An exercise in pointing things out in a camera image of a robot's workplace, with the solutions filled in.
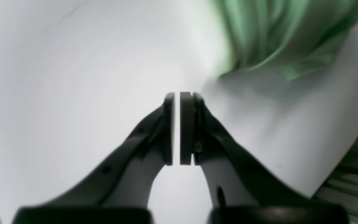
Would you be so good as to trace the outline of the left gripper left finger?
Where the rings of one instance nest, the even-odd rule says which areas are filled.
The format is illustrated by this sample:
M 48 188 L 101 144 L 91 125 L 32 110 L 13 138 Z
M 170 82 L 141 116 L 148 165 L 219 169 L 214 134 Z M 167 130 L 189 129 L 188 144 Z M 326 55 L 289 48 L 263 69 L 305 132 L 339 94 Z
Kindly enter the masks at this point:
M 155 178 L 173 163 L 175 94 L 142 119 L 124 142 L 61 196 L 23 207 L 14 224 L 152 224 Z

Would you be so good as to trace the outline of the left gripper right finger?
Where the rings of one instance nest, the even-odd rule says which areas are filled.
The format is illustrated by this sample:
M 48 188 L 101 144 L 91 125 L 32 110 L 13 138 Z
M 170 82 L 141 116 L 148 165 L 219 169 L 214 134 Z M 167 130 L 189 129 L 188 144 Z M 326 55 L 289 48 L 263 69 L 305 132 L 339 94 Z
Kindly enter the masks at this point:
M 180 93 L 180 164 L 194 161 L 207 181 L 209 224 L 348 224 L 340 205 L 297 193 L 240 146 L 198 93 Z

